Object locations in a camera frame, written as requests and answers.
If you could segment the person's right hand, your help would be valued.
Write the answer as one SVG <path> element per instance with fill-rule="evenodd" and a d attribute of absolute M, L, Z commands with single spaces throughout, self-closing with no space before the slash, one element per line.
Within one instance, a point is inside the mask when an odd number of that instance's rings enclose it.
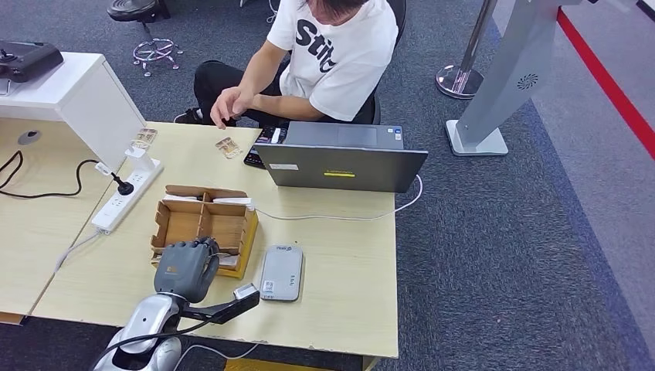
<path fill-rule="evenodd" d="M 212 105 L 210 118 L 219 129 L 226 129 L 227 123 L 245 113 L 255 97 L 248 87 L 230 87 L 221 92 Z"/>

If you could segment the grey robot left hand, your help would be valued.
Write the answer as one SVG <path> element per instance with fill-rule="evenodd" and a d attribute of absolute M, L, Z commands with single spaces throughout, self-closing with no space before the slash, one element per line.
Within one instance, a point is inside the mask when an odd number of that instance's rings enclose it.
<path fill-rule="evenodd" d="M 167 245 L 154 275 L 155 291 L 199 303 L 219 269 L 218 253 L 219 245 L 212 237 Z"/>

